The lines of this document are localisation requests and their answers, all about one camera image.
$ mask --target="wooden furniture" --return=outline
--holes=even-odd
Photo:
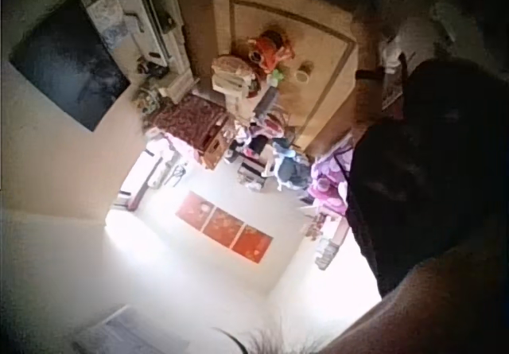
[[[234,123],[226,109],[196,95],[187,94],[176,105],[166,103],[147,122],[192,149],[195,158],[208,169],[217,166],[235,137]]]

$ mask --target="black object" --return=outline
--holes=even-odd
[[[383,68],[377,68],[376,70],[357,70],[356,71],[356,80],[373,80],[373,81],[383,81],[383,77],[385,76],[385,72]]]
[[[269,139],[265,135],[257,135],[251,140],[249,148],[257,155],[260,155]]]
[[[60,109],[92,131],[129,86],[80,0],[65,0],[36,25],[10,62]]]
[[[509,85],[466,61],[431,60],[404,93],[404,119],[367,130],[348,176],[346,216],[382,296],[488,216],[507,222]]]

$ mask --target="fabric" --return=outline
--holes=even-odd
[[[284,138],[273,140],[274,148],[274,175],[278,179],[279,190],[282,186],[289,189],[305,189],[311,181],[311,167],[303,155],[291,150]]]
[[[311,167],[313,182],[308,188],[309,195],[342,216],[347,210],[347,182],[340,164],[349,171],[352,154],[352,138],[348,135]]]
[[[153,124],[164,132],[202,151],[211,129],[226,110],[196,95],[185,96],[169,111],[162,111]]]
[[[474,64],[421,64],[404,119],[384,119],[356,146],[347,218],[382,296],[493,213],[507,218],[509,87]]]

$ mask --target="red patterned fabric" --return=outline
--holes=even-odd
[[[204,148],[205,139],[226,110],[196,95],[187,95],[169,111],[158,114],[153,124],[195,149]]]

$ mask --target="hair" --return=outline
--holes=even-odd
[[[239,354],[319,354],[318,342],[304,344],[300,348],[287,349],[281,335],[274,335],[267,332],[252,334],[245,345],[237,337],[221,329],[217,329],[239,346]]]

